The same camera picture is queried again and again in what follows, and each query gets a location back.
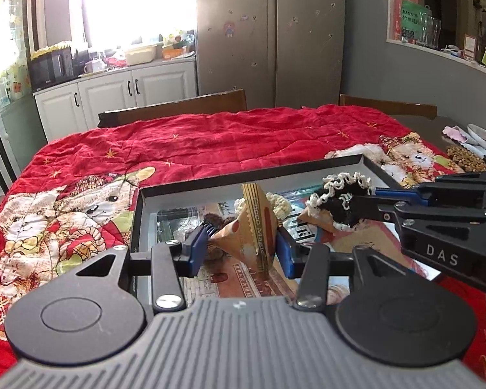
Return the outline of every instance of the wooden chair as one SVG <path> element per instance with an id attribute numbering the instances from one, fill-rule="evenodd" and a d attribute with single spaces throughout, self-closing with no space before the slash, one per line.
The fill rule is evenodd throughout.
<path id="1" fill-rule="evenodd" d="M 436 105 L 422 103 L 369 100 L 341 94 L 339 105 L 358 105 L 360 107 L 375 108 L 387 115 L 421 115 L 430 120 L 434 120 L 437 117 Z"/>
<path id="2" fill-rule="evenodd" d="M 197 96 L 188 100 L 158 103 L 143 108 L 106 111 L 99 114 L 99 128 L 117 127 L 137 120 L 153 120 L 178 114 L 214 114 L 247 110 L 247 98 L 243 89 L 231 92 Z"/>

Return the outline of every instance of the gold star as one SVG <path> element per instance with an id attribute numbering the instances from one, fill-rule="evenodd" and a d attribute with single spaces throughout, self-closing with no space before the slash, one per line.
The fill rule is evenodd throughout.
<path id="1" fill-rule="evenodd" d="M 112 148 L 108 149 L 108 152 L 106 152 L 107 158 L 114 158 L 115 155 L 117 155 L 117 152 L 112 151 Z"/>

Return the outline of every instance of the glass door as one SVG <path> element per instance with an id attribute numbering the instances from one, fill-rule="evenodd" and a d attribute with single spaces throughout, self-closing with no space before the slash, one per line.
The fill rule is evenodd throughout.
<path id="1" fill-rule="evenodd" d="M 8 185 L 47 143 L 27 69 L 30 4 L 0 0 L 0 171 Z"/>

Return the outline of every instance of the white cabinet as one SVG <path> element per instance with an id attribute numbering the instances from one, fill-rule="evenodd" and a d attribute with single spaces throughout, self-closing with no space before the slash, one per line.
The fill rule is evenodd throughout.
<path id="1" fill-rule="evenodd" d="M 196 96 L 194 63 L 177 63 L 132 71 L 138 107 Z"/>
<path id="2" fill-rule="evenodd" d="M 83 80 L 78 86 L 89 130 L 97 127 L 100 113 L 137 106 L 131 71 Z"/>
<path id="3" fill-rule="evenodd" d="M 35 96 L 47 142 L 88 130 L 77 83 Z"/>

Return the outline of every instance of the black microwave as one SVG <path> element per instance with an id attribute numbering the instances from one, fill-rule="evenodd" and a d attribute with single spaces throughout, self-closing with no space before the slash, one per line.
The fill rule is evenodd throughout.
<path id="1" fill-rule="evenodd" d="M 74 67 L 72 48 L 53 50 L 31 60 L 29 75 L 34 92 L 75 79 L 79 72 Z"/>

